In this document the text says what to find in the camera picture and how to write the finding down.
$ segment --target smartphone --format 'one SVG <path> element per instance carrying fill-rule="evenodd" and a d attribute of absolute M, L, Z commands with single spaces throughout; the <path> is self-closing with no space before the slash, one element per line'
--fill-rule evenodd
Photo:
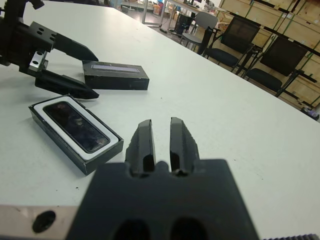
<path fill-rule="evenodd" d="M 84 160 L 94 158 L 119 141 L 69 96 L 38 103 L 33 108 Z"/>

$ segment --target phone screen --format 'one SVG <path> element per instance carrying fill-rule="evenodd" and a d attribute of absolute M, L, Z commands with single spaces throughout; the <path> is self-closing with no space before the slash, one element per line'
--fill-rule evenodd
<path fill-rule="evenodd" d="M 45 106 L 43 111 L 87 153 L 93 153 L 110 142 L 66 101 Z"/>

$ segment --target screw hole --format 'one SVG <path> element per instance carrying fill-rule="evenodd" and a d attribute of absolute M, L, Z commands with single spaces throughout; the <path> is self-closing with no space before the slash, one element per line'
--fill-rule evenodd
<path fill-rule="evenodd" d="M 54 211 L 45 211 L 36 217 L 32 225 L 32 230 L 37 234 L 42 233 L 50 228 L 55 220 L 56 214 Z"/>

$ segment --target black box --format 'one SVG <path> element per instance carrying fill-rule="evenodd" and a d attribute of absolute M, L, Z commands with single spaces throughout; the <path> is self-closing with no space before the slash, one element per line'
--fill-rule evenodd
<path fill-rule="evenodd" d="M 62 97 L 70 97 L 77 102 L 85 111 L 94 117 L 100 124 L 107 128 L 116 138 L 118 142 L 110 147 L 107 151 L 100 153 L 90 160 L 84 160 L 68 143 L 44 120 L 44 118 L 34 109 L 34 106 Z M 64 95 L 41 101 L 29 106 L 33 120 L 49 135 L 49 137 L 59 146 L 59 148 L 73 161 L 73 163 L 85 174 L 89 175 L 96 170 L 98 165 L 104 164 L 123 150 L 124 140 L 116 134 L 109 126 L 95 116 L 91 111 L 86 109 L 81 103 L 74 99 L 71 95 Z"/>
<path fill-rule="evenodd" d="M 100 61 L 82 61 L 85 84 L 92 89 L 148 90 L 149 78 L 143 68 Z"/>

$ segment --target desk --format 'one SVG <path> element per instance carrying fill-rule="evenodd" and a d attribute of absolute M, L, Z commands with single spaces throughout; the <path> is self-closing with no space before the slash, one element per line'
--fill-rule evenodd
<path fill-rule="evenodd" d="M 228 161 L 261 239 L 320 235 L 318 122 L 116 9 L 28 3 L 24 23 L 32 21 L 149 76 L 148 91 L 97 90 L 98 99 L 81 101 L 124 139 L 110 162 L 124 161 L 138 123 L 152 119 L 156 159 L 169 164 L 170 117 L 179 117 L 200 158 Z M 48 70 L 84 80 L 79 60 L 57 50 L 47 59 Z M 57 94 L 14 65 L 0 66 L 0 76 L 0 204 L 79 205 L 93 174 L 85 177 L 28 109 Z"/>

